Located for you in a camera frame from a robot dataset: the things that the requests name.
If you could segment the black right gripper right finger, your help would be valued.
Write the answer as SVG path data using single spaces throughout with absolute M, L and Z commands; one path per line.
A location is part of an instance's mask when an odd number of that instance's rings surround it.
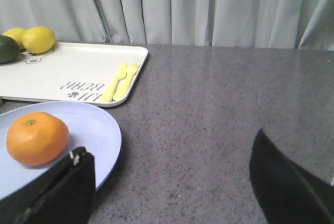
M 333 186 L 286 157 L 262 129 L 249 177 L 268 223 L 333 223 Z

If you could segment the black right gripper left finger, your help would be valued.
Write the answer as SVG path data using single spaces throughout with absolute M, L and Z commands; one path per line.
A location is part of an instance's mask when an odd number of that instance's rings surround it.
M 1 199 L 1 223 L 87 223 L 96 191 L 94 156 L 78 147 Z

